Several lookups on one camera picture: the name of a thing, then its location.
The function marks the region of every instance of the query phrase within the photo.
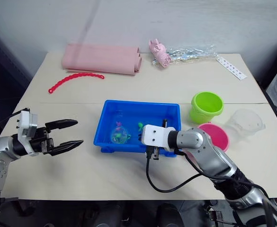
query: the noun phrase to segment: red plastic chain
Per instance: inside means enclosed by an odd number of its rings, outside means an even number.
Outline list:
[[[50,94],[52,94],[60,85],[62,85],[64,82],[69,81],[70,79],[75,79],[78,77],[98,77],[100,79],[104,79],[105,77],[100,74],[95,74],[95,73],[90,73],[90,72],[80,72],[80,73],[75,73],[72,75],[69,75],[65,77],[64,79],[58,81],[52,88],[48,90]]]

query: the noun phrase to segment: clear plastic bag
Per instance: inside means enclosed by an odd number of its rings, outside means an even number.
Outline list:
[[[200,60],[215,60],[218,56],[214,45],[203,47],[181,47],[181,48],[167,48],[167,53],[171,57],[170,64],[192,63]],[[160,66],[155,59],[154,66]]]

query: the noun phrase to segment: pink bowl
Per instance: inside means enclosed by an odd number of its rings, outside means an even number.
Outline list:
[[[212,142],[215,146],[219,147],[224,152],[227,151],[230,141],[227,133],[221,127],[215,124],[205,123],[199,125],[199,128],[211,136]]]

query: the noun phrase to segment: tabletop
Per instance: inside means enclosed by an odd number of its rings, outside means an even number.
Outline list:
[[[268,103],[239,54],[221,54],[248,77],[238,80],[216,60],[152,66],[142,54],[135,76],[101,73],[105,79],[84,77],[66,82],[52,94],[48,89],[72,73],[62,69],[63,53],[48,53],[22,100],[40,103],[103,103],[107,99],[189,104],[200,91],[217,93],[225,103]]]
[[[22,157],[9,166],[2,195],[36,200],[206,200],[223,199],[210,180],[199,177],[172,193],[155,191],[145,173],[143,153],[101,153],[93,145],[103,104],[32,104],[38,125],[63,118],[78,124],[54,130],[55,145],[69,140],[84,140],[76,149],[52,157]],[[195,126],[188,120],[190,104],[181,104],[182,129]],[[263,186],[270,197],[277,197],[277,118],[269,104],[226,104],[213,123],[223,125],[238,109],[255,111],[266,128],[254,136],[230,144],[227,155],[253,182]],[[17,117],[10,119],[3,135],[15,133]],[[175,187],[196,171],[183,157],[151,160],[150,176],[161,189]]]
[[[84,140],[76,149],[52,157],[22,157],[9,166],[2,192],[5,197],[36,200],[206,200],[223,199],[210,180],[199,177],[181,189],[162,194],[155,191],[145,175],[146,156],[142,153],[101,153],[93,145],[98,121],[106,99],[178,103],[182,129],[194,125],[188,113],[191,98],[209,90],[224,100],[224,111],[212,122],[223,126],[238,109],[255,111],[266,129],[231,143],[227,154],[253,182],[263,186],[270,197],[277,197],[277,118],[254,77],[239,54],[223,54],[248,77],[238,80],[218,62],[199,61],[170,65],[160,70],[143,54],[143,63],[135,76],[105,73],[105,79],[79,78],[48,89],[66,73],[60,65],[62,53],[47,54],[16,110],[30,107],[38,114],[38,126],[59,119],[75,119],[78,124],[54,130],[55,145],[70,140]],[[2,136],[16,133],[17,116],[11,118]],[[151,160],[150,176],[162,189],[185,181],[195,170],[183,157]]]

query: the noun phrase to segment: white wall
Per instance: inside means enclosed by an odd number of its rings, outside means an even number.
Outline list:
[[[0,0],[0,40],[34,76],[68,42],[215,44],[256,77],[277,53],[277,0]]]

